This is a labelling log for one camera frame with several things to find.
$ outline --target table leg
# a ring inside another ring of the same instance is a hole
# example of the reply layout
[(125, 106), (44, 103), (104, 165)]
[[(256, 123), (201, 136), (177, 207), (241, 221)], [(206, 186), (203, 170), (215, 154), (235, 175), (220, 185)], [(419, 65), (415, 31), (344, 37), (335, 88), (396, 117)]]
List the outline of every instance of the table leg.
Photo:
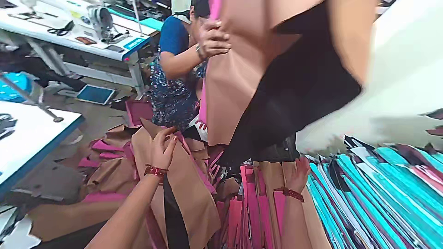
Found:
[(42, 58), (49, 68), (54, 70), (57, 74), (61, 76), (71, 75), (68, 67), (63, 63), (60, 55), (55, 51), (55, 49), (46, 42), (37, 41), (33, 38), (26, 37), (26, 41), (32, 47), (32, 49)]
[(138, 53), (134, 52), (129, 56), (129, 61), (127, 61), (129, 66), (129, 71), (131, 72), (132, 80), (134, 81), (134, 87), (137, 91), (137, 96), (141, 96), (144, 92), (144, 83), (140, 70), (140, 62), (138, 58)]

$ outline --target cut leather panel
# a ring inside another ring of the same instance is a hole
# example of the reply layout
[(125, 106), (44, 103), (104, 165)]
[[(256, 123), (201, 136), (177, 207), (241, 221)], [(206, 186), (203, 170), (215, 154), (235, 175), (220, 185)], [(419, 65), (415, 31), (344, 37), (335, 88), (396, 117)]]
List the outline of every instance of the cut leather panel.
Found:
[(327, 17), (323, 2), (289, 20), (316, 23), (315, 32), (302, 36), (269, 65), (219, 164), (238, 167), (361, 92), (334, 49)]
[[(206, 124), (210, 146), (230, 144), (239, 120), (259, 88), (260, 79), (268, 65), (300, 36), (307, 36), (306, 33), (296, 32), (277, 34), (273, 25), (292, 22), (318, 6), (323, 6), (328, 15), (311, 18), (310, 23), (302, 23), (305, 28), (298, 28), (309, 30), (308, 24), (315, 26), (317, 23), (322, 23), (321, 20), (327, 19), (321, 27), (330, 30), (329, 41), (338, 54), (337, 61), (357, 81), (364, 83), (376, 0), (328, 0), (316, 5), (318, 2), (320, 1), (224, 0), (222, 2), (220, 20), (223, 22), (222, 29), (230, 34), (232, 49), (227, 54), (212, 57), (206, 71)], [(310, 51), (314, 48), (324, 49), (315, 42), (304, 44), (311, 46), (307, 48)], [(314, 58), (323, 60), (321, 54)], [(296, 70), (299, 69), (293, 67), (290, 72)], [(336, 85), (341, 80), (341, 78), (325, 78), (324, 84), (341, 87), (340, 84)], [(293, 83), (293, 86), (297, 87), (301, 84), (312, 84), (301, 81)]]

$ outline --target pile of fabric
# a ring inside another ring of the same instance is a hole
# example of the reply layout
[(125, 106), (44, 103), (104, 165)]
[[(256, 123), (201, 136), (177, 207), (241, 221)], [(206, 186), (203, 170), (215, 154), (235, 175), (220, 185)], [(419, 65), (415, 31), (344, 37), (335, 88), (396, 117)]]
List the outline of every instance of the pile of fabric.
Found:
[(308, 156), (307, 188), (332, 247), (442, 248), (443, 154), (430, 144), (345, 144), (347, 155)]

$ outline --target woman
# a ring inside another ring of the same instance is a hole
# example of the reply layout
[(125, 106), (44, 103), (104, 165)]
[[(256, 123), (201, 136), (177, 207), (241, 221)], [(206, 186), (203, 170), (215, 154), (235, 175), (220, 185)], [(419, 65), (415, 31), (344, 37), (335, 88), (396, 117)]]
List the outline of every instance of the woman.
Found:
[(206, 60), (231, 48), (229, 35), (219, 30), (219, 21), (207, 19), (209, 14), (208, 0), (192, 0), (189, 13), (176, 13), (163, 24), (159, 54), (151, 67), (156, 125), (181, 131), (188, 127), (196, 115), (196, 85), (204, 77)]

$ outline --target tan leather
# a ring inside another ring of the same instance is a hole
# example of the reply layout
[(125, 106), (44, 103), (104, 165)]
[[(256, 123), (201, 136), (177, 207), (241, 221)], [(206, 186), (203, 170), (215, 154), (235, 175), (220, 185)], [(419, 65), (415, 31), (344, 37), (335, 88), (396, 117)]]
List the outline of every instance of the tan leather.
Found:
[(305, 201), (303, 203), (303, 212), (305, 215), (307, 234), (309, 235), (312, 249), (332, 249), (326, 237), (323, 224), (320, 221), (319, 214), (315, 209), (311, 194), (309, 194), (307, 188), (303, 189), (302, 195)]
[(100, 164), (88, 181), (88, 193), (116, 192), (128, 195), (135, 187), (134, 168), (127, 158), (107, 160)]
[(266, 196), (269, 200), (269, 212), (271, 213), (271, 228), (273, 231), (273, 244), (275, 249), (281, 249), (280, 231), (277, 220), (277, 211), (274, 203), (274, 189), (284, 185), (283, 169), (280, 163), (260, 162), (259, 169), (263, 173), (266, 184)]
[[(208, 62), (205, 85), (210, 146), (230, 143), (266, 67), (298, 38), (298, 35), (274, 34), (272, 29), (320, 2), (222, 1), (220, 20), (222, 28), (230, 34), (232, 49)], [(376, 0), (329, 0), (328, 4), (337, 53), (344, 67), (363, 83)]]
[(200, 159), (200, 160), (209, 159), (208, 150), (206, 148), (199, 151), (192, 151), (191, 154), (194, 159)]
[[(273, 189), (279, 188), (277, 187), (279, 184), (280, 187), (283, 186), (283, 182), (285, 182), (284, 186), (287, 187), (287, 182), (291, 179), (292, 175), (292, 166), (295, 162), (283, 162), (282, 165), (280, 163), (269, 163), (269, 162), (260, 162), (259, 169), (263, 172), (263, 178), (266, 184), (266, 195), (269, 197), (269, 202), (274, 203), (274, 196), (269, 195), (268, 191), (271, 191), (271, 187)], [(307, 188), (304, 188), (302, 191), (302, 195), (304, 198), (303, 203), (303, 212), (306, 221), (306, 227), (309, 239), (311, 241), (312, 249), (331, 249), (331, 245), (329, 243), (328, 238), (326, 237), (325, 230), (320, 221), (319, 215), (317, 214), (317, 210), (315, 209), (314, 202), (312, 200), (311, 195)], [(274, 233), (278, 232), (278, 223), (276, 222), (276, 216), (273, 216), (273, 212), (275, 211), (275, 206), (270, 204), (270, 212), (271, 212), (271, 221), (274, 229)]]
[(205, 144), (201, 141), (192, 139), (192, 138), (185, 138), (186, 143), (189, 146), (189, 149), (193, 152), (193, 151), (200, 151), (200, 150), (204, 150), (205, 149)]
[(109, 220), (121, 202), (91, 202), (72, 205), (39, 205), (28, 215), (32, 220), (31, 234), (43, 241), (73, 233)]
[[(140, 177), (143, 177), (145, 165), (151, 164), (150, 149), (153, 137), (162, 129), (146, 120), (142, 120), (142, 124), (143, 127), (132, 136), (132, 146)], [(167, 177), (183, 216), (190, 249), (204, 248), (212, 235), (220, 228), (217, 207), (211, 193), (198, 175), (196, 167), (193, 159), (178, 142)], [(155, 192), (151, 208), (164, 240), (167, 241), (163, 188), (161, 186)]]

